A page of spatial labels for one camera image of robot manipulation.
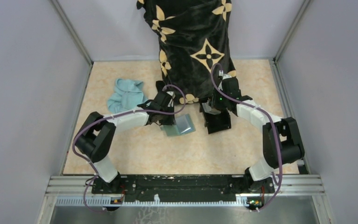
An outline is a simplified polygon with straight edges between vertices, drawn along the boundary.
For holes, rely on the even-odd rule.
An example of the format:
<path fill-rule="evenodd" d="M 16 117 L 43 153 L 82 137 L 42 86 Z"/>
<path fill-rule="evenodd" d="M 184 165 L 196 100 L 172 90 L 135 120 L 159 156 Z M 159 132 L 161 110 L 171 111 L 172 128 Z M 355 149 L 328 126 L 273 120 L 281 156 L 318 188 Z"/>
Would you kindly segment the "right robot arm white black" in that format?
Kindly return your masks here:
<path fill-rule="evenodd" d="M 213 112 L 231 112 L 247 120 L 262 133 L 262 158 L 245 171 L 244 187 L 256 192 L 262 180 L 285 164 L 303 159 L 305 151 L 297 121 L 267 112 L 249 96 L 243 96 L 238 79 L 228 74 L 218 76 L 219 83 L 207 105 Z"/>

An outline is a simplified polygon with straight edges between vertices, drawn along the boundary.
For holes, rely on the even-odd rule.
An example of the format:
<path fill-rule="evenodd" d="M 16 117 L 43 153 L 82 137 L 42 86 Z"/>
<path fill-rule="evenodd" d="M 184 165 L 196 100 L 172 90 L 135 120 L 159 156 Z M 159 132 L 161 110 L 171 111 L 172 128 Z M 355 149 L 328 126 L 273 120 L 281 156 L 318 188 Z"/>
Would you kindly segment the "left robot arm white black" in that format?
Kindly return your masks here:
<path fill-rule="evenodd" d="M 114 135 L 135 127 L 172 121 L 174 96 L 172 91 L 159 91 L 154 99 L 132 110 L 105 116 L 92 112 L 87 117 L 74 137 L 72 151 L 91 165 L 108 192 L 116 193 L 121 187 L 120 173 L 108 157 Z"/>

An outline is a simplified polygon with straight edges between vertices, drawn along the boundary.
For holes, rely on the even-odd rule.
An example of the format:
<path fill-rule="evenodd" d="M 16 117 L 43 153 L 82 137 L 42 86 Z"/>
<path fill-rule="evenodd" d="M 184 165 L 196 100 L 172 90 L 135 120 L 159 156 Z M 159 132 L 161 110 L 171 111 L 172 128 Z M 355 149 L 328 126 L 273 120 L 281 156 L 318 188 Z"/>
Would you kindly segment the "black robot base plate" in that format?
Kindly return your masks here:
<path fill-rule="evenodd" d="M 120 175 L 112 184 L 96 178 L 93 194 L 118 194 L 124 201 L 234 201 L 237 194 L 273 194 L 272 179 L 250 182 L 246 175 Z"/>

